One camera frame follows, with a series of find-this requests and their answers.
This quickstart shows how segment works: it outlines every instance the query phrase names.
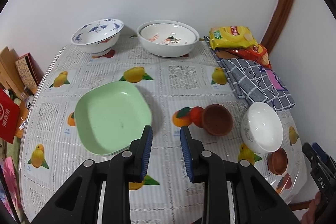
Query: red snack bag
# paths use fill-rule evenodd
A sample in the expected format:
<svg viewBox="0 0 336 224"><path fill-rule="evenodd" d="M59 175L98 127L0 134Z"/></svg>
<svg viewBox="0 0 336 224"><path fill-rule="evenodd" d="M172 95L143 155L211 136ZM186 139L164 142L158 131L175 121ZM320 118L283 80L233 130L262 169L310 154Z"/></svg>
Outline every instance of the red snack bag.
<svg viewBox="0 0 336 224"><path fill-rule="evenodd" d="M257 46L252 45L250 47L242 48L242 49L227 48L226 51L234 55L237 55L240 58L257 62L258 64L262 65L265 68L268 68L268 69L272 68L268 60L267 49L263 45L260 45L260 44L258 44Z"/></svg>
<svg viewBox="0 0 336 224"><path fill-rule="evenodd" d="M0 90L0 137L9 143L13 143L16 122L19 118L20 108L3 90Z"/></svg>

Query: yellow snack bag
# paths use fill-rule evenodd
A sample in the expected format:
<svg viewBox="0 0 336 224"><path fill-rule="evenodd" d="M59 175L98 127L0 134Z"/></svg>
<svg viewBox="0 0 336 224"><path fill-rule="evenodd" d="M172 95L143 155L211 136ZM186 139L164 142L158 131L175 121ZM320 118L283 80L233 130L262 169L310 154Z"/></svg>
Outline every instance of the yellow snack bag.
<svg viewBox="0 0 336 224"><path fill-rule="evenodd" d="M248 27L227 26L211 28L210 47L215 48L247 48L258 45Z"/></svg>

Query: green plate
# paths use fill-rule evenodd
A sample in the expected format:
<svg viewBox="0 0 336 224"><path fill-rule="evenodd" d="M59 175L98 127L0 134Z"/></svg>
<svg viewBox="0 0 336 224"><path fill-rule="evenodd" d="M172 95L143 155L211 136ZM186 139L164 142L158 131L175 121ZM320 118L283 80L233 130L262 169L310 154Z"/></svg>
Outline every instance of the green plate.
<svg viewBox="0 0 336 224"><path fill-rule="evenodd" d="M111 155L140 139L152 113L139 90L126 81L102 85L84 94L75 108L79 138L91 153Z"/></svg>

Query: blue checkered towel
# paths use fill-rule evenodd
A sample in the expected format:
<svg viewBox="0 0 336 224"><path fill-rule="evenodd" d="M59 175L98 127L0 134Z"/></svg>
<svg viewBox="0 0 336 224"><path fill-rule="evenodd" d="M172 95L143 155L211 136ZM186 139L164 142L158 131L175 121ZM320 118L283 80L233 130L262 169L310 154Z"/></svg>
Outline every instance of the blue checkered towel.
<svg viewBox="0 0 336 224"><path fill-rule="evenodd" d="M204 39L210 48L209 38ZM250 105L254 102L264 102L275 111L295 106L292 96L273 70L251 60L219 58L211 48L210 50L217 63L224 69L227 81L237 98L246 99Z"/></svg>

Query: metal bolt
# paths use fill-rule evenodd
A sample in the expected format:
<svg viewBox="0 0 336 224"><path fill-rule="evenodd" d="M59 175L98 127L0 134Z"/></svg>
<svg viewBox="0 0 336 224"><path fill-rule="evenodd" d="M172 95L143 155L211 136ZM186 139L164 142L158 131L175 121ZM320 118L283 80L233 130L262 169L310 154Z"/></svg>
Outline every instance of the metal bolt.
<svg viewBox="0 0 336 224"><path fill-rule="evenodd" d="M129 150L126 150L126 151L122 152L122 156L124 158L128 158L128 157L132 156L132 152L129 151Z"/></svg>
<svg viewBox="0 0 336 224"><path fill-rule="evenodd" d="M203 157L210 157L211 156L211 152L209 150L204 150L204 151L202 151L202 156Z"/></svg>
<svg viewBox="0 0 336 224"><path fill-rule="evenodd" d="M241 160L240 165L244 167L250 166L250 162L248 160Z"/></svg>
<svg viewBox="0 0 336 224"><path fill-rule="evenodd" d="M83 163L83 165L84 165L85 167L90 167L90 166L93 165L93 160L86 160L86 161Z"/></svg>

